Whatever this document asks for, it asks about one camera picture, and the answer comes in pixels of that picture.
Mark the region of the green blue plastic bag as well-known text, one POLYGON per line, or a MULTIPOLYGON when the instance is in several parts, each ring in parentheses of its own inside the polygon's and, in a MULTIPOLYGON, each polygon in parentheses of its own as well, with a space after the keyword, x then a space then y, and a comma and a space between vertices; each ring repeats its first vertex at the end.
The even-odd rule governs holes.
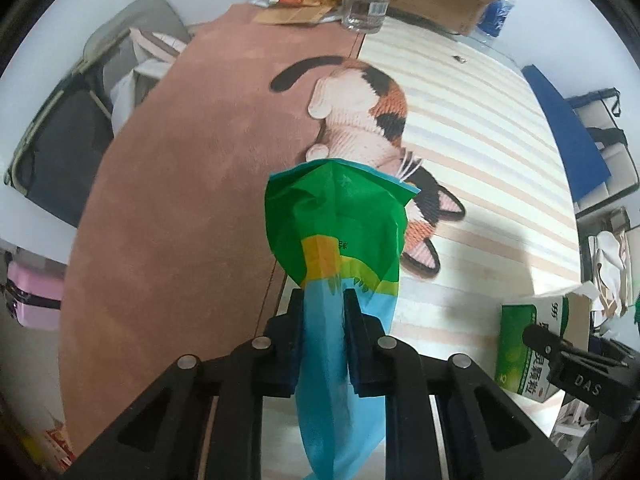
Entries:
POLYGON ((415 186, 343 159, 272 174, 266 234, 286 275, 304 291, 297 419, 314 479, 351 479, 385 437, 384 402, 350 384, 344 291, 363 313, 392 324, 400 255, 415 186))

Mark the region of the pink suitcase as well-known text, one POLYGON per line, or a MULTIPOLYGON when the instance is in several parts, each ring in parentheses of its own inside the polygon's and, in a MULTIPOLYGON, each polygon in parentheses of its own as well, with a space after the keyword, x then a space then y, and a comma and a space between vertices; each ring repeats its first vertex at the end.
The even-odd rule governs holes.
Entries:
POLYGON ((11 261, 3 292, 18 324, 55 332, 60 328, 63 287, 62 274, 11 261))

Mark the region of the blue plastic wrap bundle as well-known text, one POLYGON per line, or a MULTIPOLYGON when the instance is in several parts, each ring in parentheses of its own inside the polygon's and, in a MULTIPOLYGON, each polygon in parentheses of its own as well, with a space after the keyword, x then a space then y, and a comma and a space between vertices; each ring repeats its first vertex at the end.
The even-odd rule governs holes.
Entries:
POLYGON ((515 0, 494 0, 488 4, 476 28, 490 38, 497 38, 514 6, 515 0))

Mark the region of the striped cat tablecloth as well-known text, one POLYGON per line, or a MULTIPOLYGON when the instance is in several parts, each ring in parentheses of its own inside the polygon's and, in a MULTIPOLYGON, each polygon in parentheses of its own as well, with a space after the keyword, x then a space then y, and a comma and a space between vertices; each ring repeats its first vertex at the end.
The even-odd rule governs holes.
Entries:
POLYGON ((396 20, 202 27, 116 134, 65 280, 71 479, 559 479, 522 344, 577 338, 525 78, 396 20))

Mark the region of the white green medicine box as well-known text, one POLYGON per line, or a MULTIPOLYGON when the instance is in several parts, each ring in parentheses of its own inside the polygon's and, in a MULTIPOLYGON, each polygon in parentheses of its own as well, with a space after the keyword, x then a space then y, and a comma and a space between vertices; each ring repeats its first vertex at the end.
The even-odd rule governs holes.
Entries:
POLYGON ((590 282, 548 294, 506 300, 501 306, 495 381, 532 401, 558 392, 549 380, 562 340, 588 349, 590 312, 599 292, 590 282))

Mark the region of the blue cloth on chair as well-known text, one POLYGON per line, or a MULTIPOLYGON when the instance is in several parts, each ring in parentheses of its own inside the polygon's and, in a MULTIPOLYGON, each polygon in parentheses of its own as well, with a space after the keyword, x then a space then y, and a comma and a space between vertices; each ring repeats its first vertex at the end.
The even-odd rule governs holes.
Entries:
POLYGON ((588 130, 546 76, 535 65, 523 67, 522 74, 534 92, 553 134, 570 196, 574 202, 579 202, 608 180, 611 171, 588 130))

